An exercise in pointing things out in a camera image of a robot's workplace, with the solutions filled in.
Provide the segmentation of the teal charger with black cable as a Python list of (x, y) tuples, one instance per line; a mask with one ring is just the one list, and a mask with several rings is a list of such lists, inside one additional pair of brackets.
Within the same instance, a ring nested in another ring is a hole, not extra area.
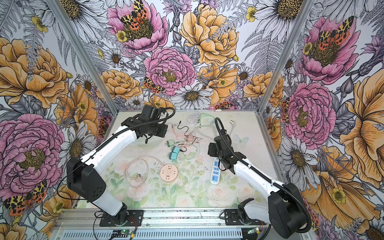
[(171, 152), (169, 155), (169, 159), (172, 161), (176, 161), (178, 157), (178, 153)]

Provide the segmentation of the round pink power socket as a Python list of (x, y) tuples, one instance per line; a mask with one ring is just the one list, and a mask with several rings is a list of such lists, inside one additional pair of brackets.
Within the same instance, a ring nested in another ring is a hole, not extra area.
[(160, 171), (160, 177), (164, 183), (172, 183), (178, 178), (178, 168), (173, 164), (164, 165)]

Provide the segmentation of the teal charger with white cable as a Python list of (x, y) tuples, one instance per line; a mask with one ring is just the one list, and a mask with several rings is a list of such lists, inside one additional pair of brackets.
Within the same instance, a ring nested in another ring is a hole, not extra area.
[(178, 154), (180, 152), (180, 150), (181, 149), (178, 146), (174, 146), (172, 149), (172, 152)]

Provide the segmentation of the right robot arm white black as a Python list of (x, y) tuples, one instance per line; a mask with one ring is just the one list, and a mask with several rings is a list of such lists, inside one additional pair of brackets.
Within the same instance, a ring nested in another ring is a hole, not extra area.
[(294, 233), (309, 232), (312, 219), (299, 189), (292, 183), (284, 184), (269, 177), (245, 155), (235, 152), (220, 118), (215, 118), (215, 125), (219, 135), (209, 144), (209, 156), (219, 161), (219, 170), (230, 171), (246, 180), (268, 203), (266, 208), (262, 208), (254, 203), (254, 198), (241, 202), (237, 208), (240, 222), (244, 225), (253, 221), (267, 223), (284, 239)]

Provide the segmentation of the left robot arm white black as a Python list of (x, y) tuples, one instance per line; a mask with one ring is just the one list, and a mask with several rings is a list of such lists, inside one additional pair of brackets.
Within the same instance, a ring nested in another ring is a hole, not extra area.
[(145, 106), (141, 113), (124, 120), (118, 130), (97, 148), (81, 158), (72, 157), (68, 161), (68, 188), (97, 206), (113, 224), (123, 225), (128, 220), (127, 206), (107, 189), (101, 174), (125, 147), (138, 138), (165, 137), (166, 122), (175, 113), (173, 107)]

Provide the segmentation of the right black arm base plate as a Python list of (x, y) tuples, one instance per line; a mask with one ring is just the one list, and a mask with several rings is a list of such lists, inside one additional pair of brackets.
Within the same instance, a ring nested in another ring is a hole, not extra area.
[(265, 225), (264, 222), (260, 220), (250, 219), (246, 213), (239, 209), (224, 209), (223, 216), (227, 226), (261, 226)]

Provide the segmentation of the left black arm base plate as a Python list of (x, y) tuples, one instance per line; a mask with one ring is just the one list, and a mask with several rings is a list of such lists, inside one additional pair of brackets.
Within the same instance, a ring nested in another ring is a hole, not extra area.
[(144, 218), (144, 210), (123, 210), (116, 216), (103, 213), (100, 227), (140, 227)]

